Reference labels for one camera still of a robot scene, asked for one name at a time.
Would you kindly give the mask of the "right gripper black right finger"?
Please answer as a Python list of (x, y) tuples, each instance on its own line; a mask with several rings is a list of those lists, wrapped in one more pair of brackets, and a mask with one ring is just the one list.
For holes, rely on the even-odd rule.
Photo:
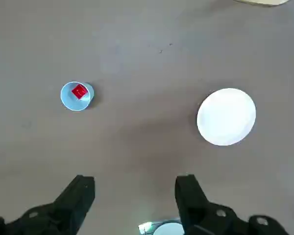
[(241, 220), (227, 206), (210, 202), (194, 175), (178, 176), (174, 189), (186, 235), (288, 235), (274, 218), (253, 215)]

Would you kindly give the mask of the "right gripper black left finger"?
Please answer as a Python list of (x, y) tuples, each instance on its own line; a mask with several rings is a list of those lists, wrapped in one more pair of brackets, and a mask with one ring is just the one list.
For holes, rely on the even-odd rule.
[(77, 175), (52, 203), (33, 207), (9, 223), (0, 217), (0, 235), (75, 235), (95, 196), (94, 177)]

